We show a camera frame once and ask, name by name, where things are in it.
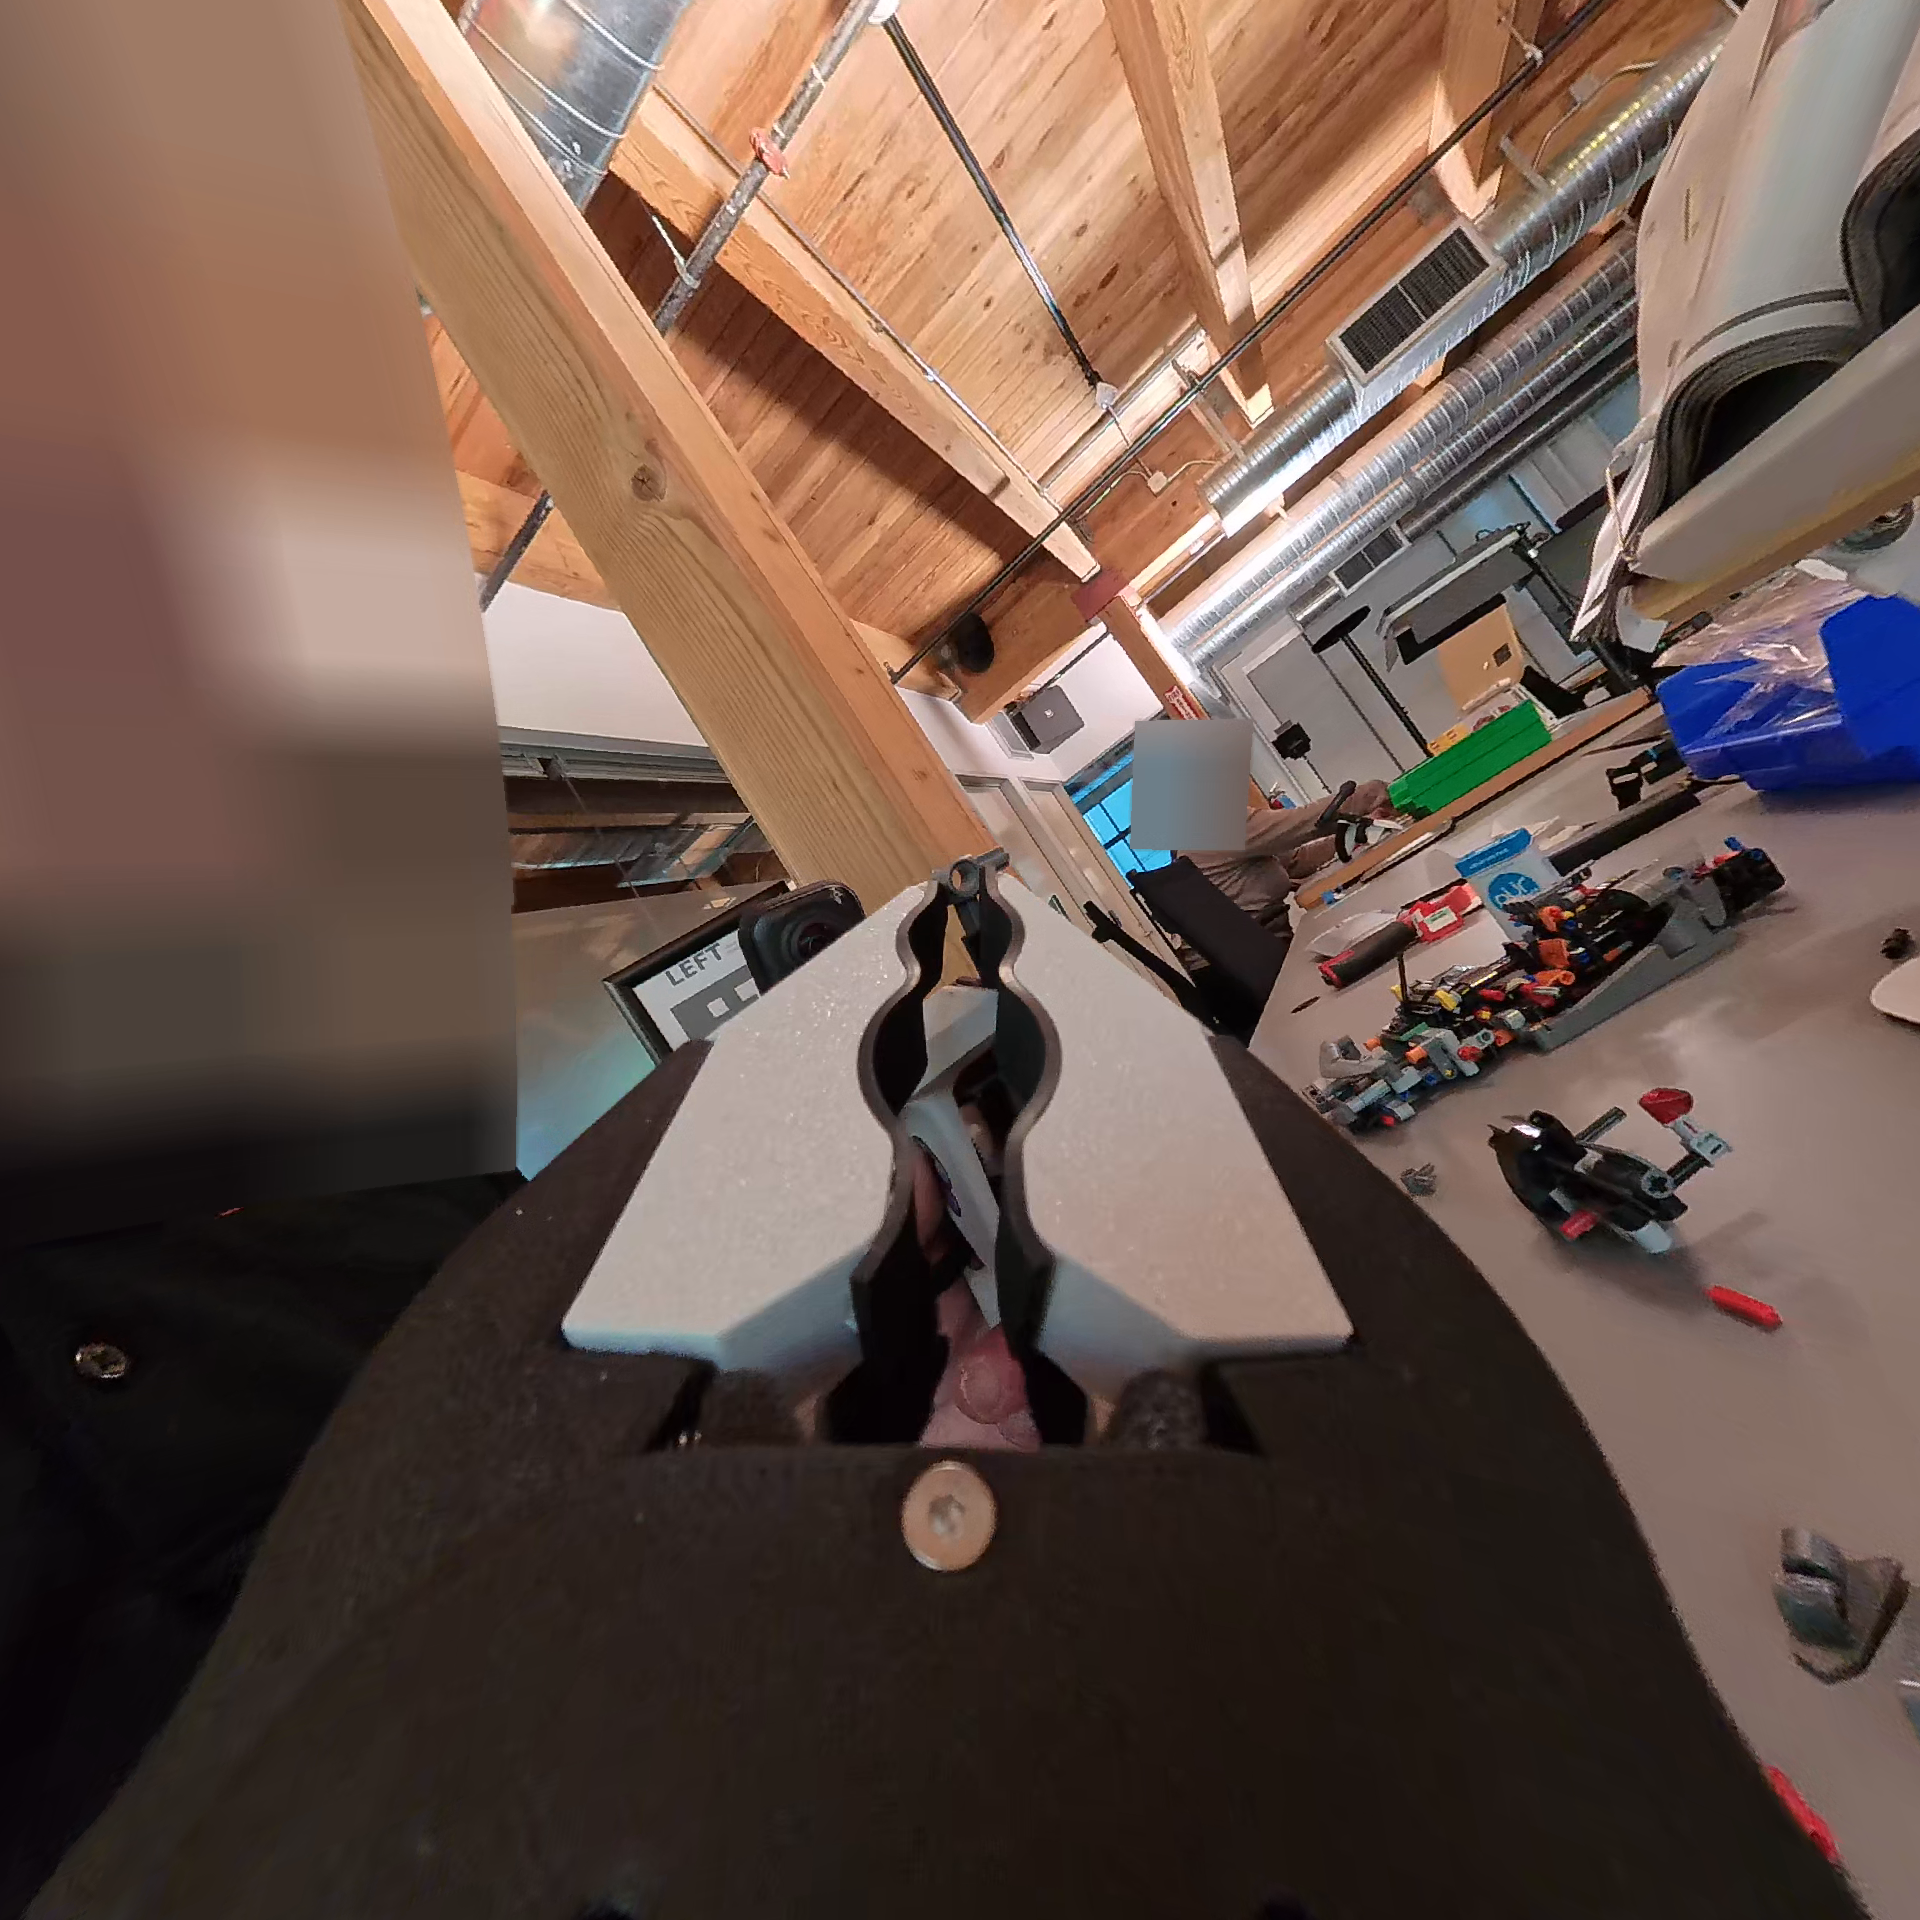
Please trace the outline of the black silver softbox light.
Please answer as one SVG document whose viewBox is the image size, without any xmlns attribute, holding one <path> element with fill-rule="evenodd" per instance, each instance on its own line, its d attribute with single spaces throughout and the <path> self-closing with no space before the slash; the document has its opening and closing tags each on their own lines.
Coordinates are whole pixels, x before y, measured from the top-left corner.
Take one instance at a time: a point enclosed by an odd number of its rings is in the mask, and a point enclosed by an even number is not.
<svg viewBox="0 0 1920 1920">
<path fill-rule="evenodd" d="M 1383 658 L 1389 668 L 1413 664 L 1504 606 L 1512 592 L 1549 583 L 1525 528 L 1479 540 L 1382 614 Z"/>
</svg>

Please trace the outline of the window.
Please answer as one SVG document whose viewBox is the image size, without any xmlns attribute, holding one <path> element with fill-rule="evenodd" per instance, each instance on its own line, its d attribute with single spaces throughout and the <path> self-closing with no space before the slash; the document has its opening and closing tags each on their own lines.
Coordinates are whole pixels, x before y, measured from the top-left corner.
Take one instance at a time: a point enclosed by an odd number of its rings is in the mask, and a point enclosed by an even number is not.
<svg viewBox="0 0 1920 1920">
<path fill-rule="evenodd" d="M 1135 848 L 1135 756 L 1114 752 L 1069 782 L 1069 797 L 1093 832 L 1115 874 L 1131 882 L 1142 874 Z"/>
</svg>

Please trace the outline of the white book stand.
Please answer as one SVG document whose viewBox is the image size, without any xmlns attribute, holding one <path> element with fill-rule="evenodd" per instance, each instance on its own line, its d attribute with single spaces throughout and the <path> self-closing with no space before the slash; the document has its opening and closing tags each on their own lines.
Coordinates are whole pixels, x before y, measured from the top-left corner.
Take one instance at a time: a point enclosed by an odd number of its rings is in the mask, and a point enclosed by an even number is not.
<svg viewBox="0 0 1920 1920">
<path fill-rule="evenodd" d="M 1656 630 L 1827 554 L 1859 590 L 1824 637 L 1843 724 L 1871 758 L 1917 756 L 1917 524 L 1859 547 L 1917 485 L 1917 416 L 1782 420 L 1647 528 L 1616 610 Z"/>
</svg>

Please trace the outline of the multicoloured lego chassis model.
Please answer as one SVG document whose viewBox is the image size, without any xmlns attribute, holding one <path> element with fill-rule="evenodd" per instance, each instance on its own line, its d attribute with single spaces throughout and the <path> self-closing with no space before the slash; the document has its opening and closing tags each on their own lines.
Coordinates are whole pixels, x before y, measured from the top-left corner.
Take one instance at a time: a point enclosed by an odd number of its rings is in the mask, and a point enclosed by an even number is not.
<svg viewBox="0 0 1920 1920">
<path fill-rule="evenodd" d="M 1520 936 L 1494 958 L 1430 975 L 1408 972 L 1421 940 L 1402 918 L 1390 1016 L 1360 1039 L 1322 1042 L 1311 1103 L 1347 1132 L 1399 1130 L 1426 1096 L 1525 1048 L 1571 1044 L 1702 968 L 1784 888 L 1773 854 L 1741 842 L 1686 866 L 1642 866 L 1608 882 L 1583 871 L 1520 903 Z"/>
</svg>

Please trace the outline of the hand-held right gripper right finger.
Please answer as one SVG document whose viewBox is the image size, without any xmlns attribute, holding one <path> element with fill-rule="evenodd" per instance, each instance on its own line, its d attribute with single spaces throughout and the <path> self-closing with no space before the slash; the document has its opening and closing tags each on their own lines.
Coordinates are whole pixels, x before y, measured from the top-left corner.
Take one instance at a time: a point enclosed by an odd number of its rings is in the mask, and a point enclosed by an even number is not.
<svg viewBox="0 0 1920 1920">
<path fill-rule="evenodd" d="M 1354 1320 L 1231 1078 L 1246 1064 L 1021 879 L 983 874 L 983 975 L 1015 1107 L 995 1279 L 1042 1442 L 1144 1375 L 1341 1354 Z"/>
</svg>

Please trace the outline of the person's left hand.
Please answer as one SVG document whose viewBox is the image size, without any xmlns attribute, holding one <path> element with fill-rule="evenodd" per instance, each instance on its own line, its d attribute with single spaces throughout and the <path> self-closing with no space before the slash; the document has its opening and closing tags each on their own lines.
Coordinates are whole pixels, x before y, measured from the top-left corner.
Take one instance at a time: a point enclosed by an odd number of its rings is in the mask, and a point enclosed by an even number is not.
<svg viewBox="0 0 1920 1920">
<path fill-rule="evenodd" d="M 1024 1372 L 1003 1330 L 979 1307 L 969 1279 L 955 1279 L 939 1296 L 937 1330 L 947 1341 L 947 1359 L 920 1444 L 939 1452 L 1039 1452 L 1040 1426 L 1026 1398 Z"/>
</svg>

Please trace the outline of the cardboard box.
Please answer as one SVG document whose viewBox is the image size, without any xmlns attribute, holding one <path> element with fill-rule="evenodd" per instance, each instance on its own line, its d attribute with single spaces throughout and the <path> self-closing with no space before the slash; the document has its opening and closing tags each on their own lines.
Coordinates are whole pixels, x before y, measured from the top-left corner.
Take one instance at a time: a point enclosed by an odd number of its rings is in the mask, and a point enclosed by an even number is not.
<svg viewBox="0 0 1920 1920">
<path fill-rule="evenodd" d="M 1527 647 L 1504 602 L 1442 639 L 1435 658 L 1447 694 L 1464 714 L 1518 685 L 1529 668 Z"/>
</svg>

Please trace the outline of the silver ventilation duct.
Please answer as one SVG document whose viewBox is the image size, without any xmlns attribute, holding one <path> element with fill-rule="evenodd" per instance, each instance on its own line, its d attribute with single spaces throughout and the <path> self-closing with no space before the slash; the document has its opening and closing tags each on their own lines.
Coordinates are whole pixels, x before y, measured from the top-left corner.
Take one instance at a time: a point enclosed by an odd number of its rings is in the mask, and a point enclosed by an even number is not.
<svg viewBox="0 0 1920 1920">
<path fill-rule="evenodd" d="M 1291 607 L 1357 554 L 1434 501 L 1562 390 L 1633 355 L 1639 324 L 1630 244 L 1597 255 L 1584 274 L 1504 326 L 1431 402 L 1376 443 L 1358 468 L 1311 495 L 1303 512 L 1202 592 L 1169 626 L 1169 643 L 1207 670 L 1263 618 Z"/>
<path fill-rule="evenodd" d="M 458 24 L 549 170 L 586 204 L 693 2 L 465 2 Z"/>
<path fill-rule="evenodd" d="M 1288 399 L 1249 450 L 1216 468 L 1202 495 L 1224 528 L 1234 535 L 1253 522 L 1421 373 L 1466 343 L 1590 231 L 1630 204 L 1657 174 L 1730 30 L 1720 22 L 1659 64 L 1630 66 L 1625 76 L 1637 82 L 1635 88 L 1581 142 L 1529 175 L 1522 195 L 1496 204 L 1475 222 L 1504 260 L 1504 276 L 1490 295 L 1442 322 L 1406 366 L 1392 368 L 1367 390 L 1357 390 L 1328 359 L 1319 381 Z"/>
</svg>

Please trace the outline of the scattered loose lego pieces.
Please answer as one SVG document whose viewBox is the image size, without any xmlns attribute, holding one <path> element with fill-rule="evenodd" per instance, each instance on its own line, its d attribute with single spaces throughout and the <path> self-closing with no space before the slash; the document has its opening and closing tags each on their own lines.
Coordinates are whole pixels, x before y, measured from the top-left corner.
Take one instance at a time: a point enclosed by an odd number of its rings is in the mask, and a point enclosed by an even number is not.
<svg viewBox="0 0 1920 1920">
<path fill-rule="evenodd" d="M 1917 1583 L 1917 1031 L 1869 1003 L 1898 922 L 1909 903 L 1866 918 L 1785 904 L 1671 1011 L 1367 1142 L 1392 1184 L 1435 1167 L 1424 1212 L 1568 1383 L 1722 1702 L 1830 1822 L 1875 1915 L 1917 1915 L 1903 1629 L 1827 1685 L 1793 1656 L 1775 1581 L 1784 1532 L 1809 1528 Z M 1494 1124 L 1621 1107 L 1618 1138 L 1667 1162 L 1635 1108 L 1650 1088 L 1693 1091 L 1730 1156 L 1686 1189 L 1669 1252 L 1608 1231 L 1553 1246 L 1499 1181 Z"/>
</svg>

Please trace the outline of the plain black cylinder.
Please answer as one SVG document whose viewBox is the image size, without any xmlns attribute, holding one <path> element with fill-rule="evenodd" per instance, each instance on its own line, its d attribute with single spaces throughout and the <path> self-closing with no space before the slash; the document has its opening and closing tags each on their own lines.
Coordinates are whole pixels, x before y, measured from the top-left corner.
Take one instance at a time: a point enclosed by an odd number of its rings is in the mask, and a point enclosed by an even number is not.
<svg viewBox="0 0 1920 1920">
<path fill-rule="evenodd" d="M 1642 800 L 1633 806 L 1618 808 L 1611 818 L 1583 827 L 1571 836 L 1565 836 L 1553 848 L 1546 850 L 1546 856 L 1553 863 L 1553 871 L 1559 875 L 1574 875 L 1577 871 L 1590 869 L 1593 862 L 1618 852 L 1647 835 L 1657 832 L 1659 827 L 1678 820 L 1682 814 L 1695 811 L 1702 804 L 1702 786 L 1688 784 L 1677 786 L 1663 796 L 1654 796 Z"/>
</svg>

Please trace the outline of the stack of green bins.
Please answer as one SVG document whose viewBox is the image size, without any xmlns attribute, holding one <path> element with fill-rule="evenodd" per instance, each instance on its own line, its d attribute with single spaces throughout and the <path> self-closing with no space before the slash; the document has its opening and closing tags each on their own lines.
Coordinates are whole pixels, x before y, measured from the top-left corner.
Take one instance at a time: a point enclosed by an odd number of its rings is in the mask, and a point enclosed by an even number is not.
<svg viewBox="0 0 1920 1920">
<path fill-rule="evenodd" d="M 1515 764 L 1553 744 L 1553 726 L 1543 706 L 1525 691 L 1488 710 L 1477 724 L 1461 723 L 1442 736 L 1442 749 L 1408 768 L 1389 786 L 1398 816 L 1421 820 L 1453 806 L 1479 786 L 1497 779 Z"/>
</svg>

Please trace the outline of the lego instruction book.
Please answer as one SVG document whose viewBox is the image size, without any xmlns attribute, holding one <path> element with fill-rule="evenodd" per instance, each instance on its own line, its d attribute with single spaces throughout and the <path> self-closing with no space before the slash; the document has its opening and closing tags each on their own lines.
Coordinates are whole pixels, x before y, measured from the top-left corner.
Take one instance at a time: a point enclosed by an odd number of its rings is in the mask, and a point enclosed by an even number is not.
<svg viewBox="0 0 1920 1920">
<path fill-rule="evenodd" d="M 1635 431 L 1575 629 L 1654 522 L 1782 420 L 1917 416 L 1917 2 L 1749 4 L 1639 222 Z"/>
</svg>

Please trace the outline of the small black lego assembly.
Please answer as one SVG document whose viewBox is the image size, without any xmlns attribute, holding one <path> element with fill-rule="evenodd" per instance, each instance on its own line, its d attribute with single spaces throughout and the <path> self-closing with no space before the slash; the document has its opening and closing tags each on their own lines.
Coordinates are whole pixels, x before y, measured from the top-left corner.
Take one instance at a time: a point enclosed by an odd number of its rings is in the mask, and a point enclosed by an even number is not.
<svg viewBox="0 0 1920 1920">
<path fill-rule="evenodd" d="M 1581 1130 L 1549 1111 L 1504 1115 L 1490 1127 L 1488 1146 L 1506 1189 L 1549 1234 L 1583 1242 L 1609 1231 L 1654 1256 L 1674 1247 L 1674 1228 L 1689 1210 L 1686 1184 L 1733 1147 L 1695 1120 L 1695 1095 L 1686 1088 L 1654 1088 L 1639 1108 L 1682 1146 L 1674 1164 L 1609 1142 L 1625 1108 L 1609 1108 Z"/>
</svg>

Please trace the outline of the clear plastic bags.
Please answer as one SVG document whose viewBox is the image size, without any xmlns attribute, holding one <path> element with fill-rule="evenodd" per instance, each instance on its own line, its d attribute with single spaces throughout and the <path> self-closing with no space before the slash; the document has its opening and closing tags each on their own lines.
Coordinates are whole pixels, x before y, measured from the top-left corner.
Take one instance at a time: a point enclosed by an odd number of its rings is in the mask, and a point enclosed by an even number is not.
<svg viewBox="0 0 1920 1920">
<path fill-rule="evenodd" d="M 1722 678 L 1738 688 L 1830 696 L 1834 672 L 1822 629 L 1861 599 L 1864 590 L 1843 574 L 1777 571 L 1659 653 L 1659 694 Z"/>
</svg>

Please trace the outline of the white blue gum container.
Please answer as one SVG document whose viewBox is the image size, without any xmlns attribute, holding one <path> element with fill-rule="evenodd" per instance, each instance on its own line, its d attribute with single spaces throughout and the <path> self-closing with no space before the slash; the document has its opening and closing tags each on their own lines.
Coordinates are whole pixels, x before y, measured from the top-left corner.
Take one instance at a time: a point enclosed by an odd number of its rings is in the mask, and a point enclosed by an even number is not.
<svg viewBox="0 0 1920 1920">
<path fill-rule="evenodd" d="M 1527 947 L 1538 934 L 1533 922 L 1522 914 L 1527 903 L 1538 903 L 1542 895 L 1562 882 L 1549 854 L 1537 848 L 1520 848 L 1499 852 L 1483 850 L 1486 856 L 1464 854 L 1457 862 L 1457 875 L 1466 879 L 1477 899 L 1488 907 L 1502 934 L 1513 947 Z"/>
</svg>

